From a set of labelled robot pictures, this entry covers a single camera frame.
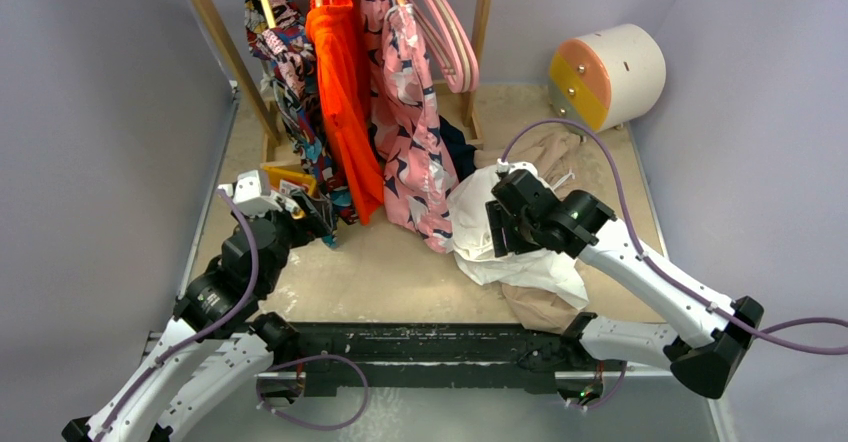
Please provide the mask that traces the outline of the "white shorts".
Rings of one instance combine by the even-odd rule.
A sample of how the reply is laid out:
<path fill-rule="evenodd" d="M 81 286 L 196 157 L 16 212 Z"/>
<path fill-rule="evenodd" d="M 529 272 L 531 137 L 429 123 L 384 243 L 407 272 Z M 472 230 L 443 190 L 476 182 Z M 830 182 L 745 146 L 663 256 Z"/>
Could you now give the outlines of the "white shorts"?
<path fill-rule="evenodd" d="M 542 289 L 569 305 L 583 309 L 589 296 L 575 260 L 566 254 L 536 250 L 497 257 L 485 204 L 499 181 L 497 167 L 476 170 L 449 195 L 453 228 L 452 248 L 460 270 L 479 285 L 501 282 L 521 288 Z"/>

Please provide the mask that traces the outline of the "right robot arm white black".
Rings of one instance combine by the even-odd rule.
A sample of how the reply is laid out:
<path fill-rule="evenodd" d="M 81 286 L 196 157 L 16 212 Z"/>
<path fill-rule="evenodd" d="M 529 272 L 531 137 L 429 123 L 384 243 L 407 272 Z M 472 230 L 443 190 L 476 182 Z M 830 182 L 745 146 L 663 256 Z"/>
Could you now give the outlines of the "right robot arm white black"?
<path fill-rule="evenodd" d="M 719 399 L 747 354 L 752 335 L 734 316 L 758 327 L 762 305 L 736 300 L 687 275 L 631 238 L 626 222 L 584 190 L 565 198 L 525 169 L 501 172 L 486 204 L 496 256 L 548 251 L 611 277 L 662 318 L 636 323 L 581 312 L 562 334 L 561 354 L 576 369 L 619 360 L 668 370 L 683 386 Z"/>

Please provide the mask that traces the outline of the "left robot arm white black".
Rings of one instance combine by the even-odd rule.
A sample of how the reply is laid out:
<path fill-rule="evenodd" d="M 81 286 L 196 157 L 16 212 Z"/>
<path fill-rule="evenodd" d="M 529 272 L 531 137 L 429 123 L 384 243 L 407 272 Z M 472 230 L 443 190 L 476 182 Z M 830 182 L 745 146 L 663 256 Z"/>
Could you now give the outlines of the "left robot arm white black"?
<path fill-rule="evenodd" d="M 64 440 L 181 441 L 250 377 L 297 361 L 295 332 L 281 316 L 246 321 L 274 290 L 290 251 L 333 229 L 300 190 L 285 196 L 236 182 L 217 192 L 238 228 L 186 286 L 127 383 L 94 415 L 68 422 Z"/>

